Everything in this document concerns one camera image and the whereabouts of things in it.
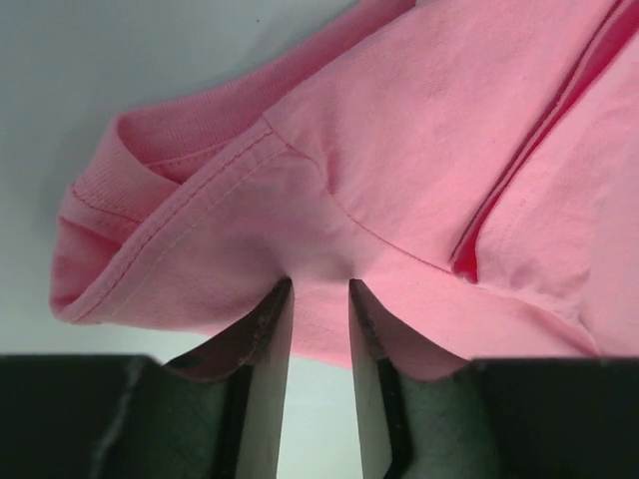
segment pink shirt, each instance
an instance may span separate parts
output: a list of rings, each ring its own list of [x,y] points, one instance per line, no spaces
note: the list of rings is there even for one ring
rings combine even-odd
[[[116,118],[54,313],[215,334],[288,275],[294,353],[347,365],[360,277],[462,357],[639,353],[639,1],[414,3]]]

